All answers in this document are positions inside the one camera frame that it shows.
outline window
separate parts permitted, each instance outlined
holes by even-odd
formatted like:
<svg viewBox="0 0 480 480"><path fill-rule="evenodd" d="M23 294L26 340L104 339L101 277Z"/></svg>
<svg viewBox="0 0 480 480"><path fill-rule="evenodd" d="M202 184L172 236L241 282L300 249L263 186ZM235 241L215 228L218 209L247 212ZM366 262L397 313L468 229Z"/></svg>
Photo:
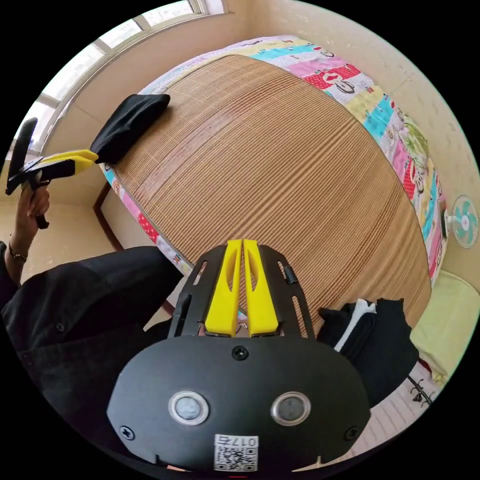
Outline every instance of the window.
<svg viewBox="0 0 480 480"><path fill-rule="evenodd" d="M54 99L62 100L78 79L104 55L105 52L95 45L88 45L51 79L50 83L43 89L43 93Z"/></svg>
<svg viewBox="0 0 480 480"><path fill-rule="evenodd" d="M127 20L124 23L112 28L107 33L104 33L100 40L105 42L111 49L125 42L136 34L139 34L142 29L135 20Z"/></svg>
<svg viewBox="0 0 480 480"><path fill-rule="evenodd" d="M32 117L38 118L30 153L41 152L54 123L65 113L74 95L97 70L134 42L174 25L177 18L180 22L209 15L206 5L209 7L214 5L215 14L224 12L222 0L176 1L128 19L75 55L51 79L25 116L24 121ZM14 142L20 127L15 134Z"/></svg>
<svg viewBox="0 0 480 480"><path fill-rule="evenodd" d="M147 11L143 14L143 17L145 17L151 27L154 27L165 20L171 20L175 17L192 13L194 13L194 10L190 2L188 0L182 0Z"/></svg>

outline black sleeve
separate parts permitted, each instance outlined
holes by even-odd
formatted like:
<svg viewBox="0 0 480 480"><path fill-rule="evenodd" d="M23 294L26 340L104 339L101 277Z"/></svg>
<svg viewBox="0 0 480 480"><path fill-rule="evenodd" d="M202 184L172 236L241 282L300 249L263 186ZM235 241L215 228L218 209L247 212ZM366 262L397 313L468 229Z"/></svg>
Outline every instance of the black sleeve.
<svg viewBox="0 0 480 480"><path fill-rule="evenodd" d="M14 281L10 278L5 265L5 251L7 246L0 241L0 312L4 306L12 299L16 291L19 289Z"/></svg>

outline colorful quilt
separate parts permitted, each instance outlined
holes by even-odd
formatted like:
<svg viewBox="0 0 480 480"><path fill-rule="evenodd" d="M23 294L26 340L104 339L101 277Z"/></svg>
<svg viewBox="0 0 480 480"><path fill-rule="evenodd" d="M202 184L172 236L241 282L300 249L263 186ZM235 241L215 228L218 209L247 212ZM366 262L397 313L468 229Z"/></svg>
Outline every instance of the colorful quilt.
<svg viewBox="0 0 480 480"><path fill-rule="evenodd" d="M446 250L447 241L442 237L440 224L445 199L427 139L415 122L358 67L319 45L291 35L255 38L199 55L160 76L140 93L159 95L193 70L227 55L245 55L290 72L341 103L366 128L395 170L415 209L433 286ZM103 170L113 190L151 240L184 275L189 275L192 265L144 216L115 172L108 167Z"/></svg>

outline qr code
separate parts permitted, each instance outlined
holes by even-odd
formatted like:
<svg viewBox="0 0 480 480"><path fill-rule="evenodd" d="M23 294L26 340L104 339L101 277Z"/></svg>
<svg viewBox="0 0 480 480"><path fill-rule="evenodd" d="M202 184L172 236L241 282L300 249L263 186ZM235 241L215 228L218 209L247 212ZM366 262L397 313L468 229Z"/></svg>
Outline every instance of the qr code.
<svg viewBox="0 0 480 480"><path fill-rule="evenodd" d="M258 437L215 435L214 469L223 472L256 472Z"/></svg>

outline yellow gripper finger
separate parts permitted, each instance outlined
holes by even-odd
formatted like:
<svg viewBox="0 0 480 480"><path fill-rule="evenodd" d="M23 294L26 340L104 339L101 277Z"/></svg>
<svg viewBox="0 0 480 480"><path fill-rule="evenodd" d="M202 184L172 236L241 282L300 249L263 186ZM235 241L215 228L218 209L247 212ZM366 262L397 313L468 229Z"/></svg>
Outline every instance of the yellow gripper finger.
<svg viewBox="0 0 480 480"><path fill-rule="evenodd" d="M229 240L205 320L210 334L234 337L237 332L242 240Z"/></svg>
<svg viewBox="0 0 480 480"><path fill-rule="evenodd" d="M98 160L98 158L99 156L90 150L73 150L46 156L41 159L40 163L49 165L63 162L65 160L73 160L75 162L76 175L91 167Z"/></svg>
<svg viewBox="0 0 480 480"><path fill-rule="evenodd" d="M255 240L243 240L243 261L245 262L248 335L253 337L273 334L277 331L279 322L270 295L262 257Z"/></svg>

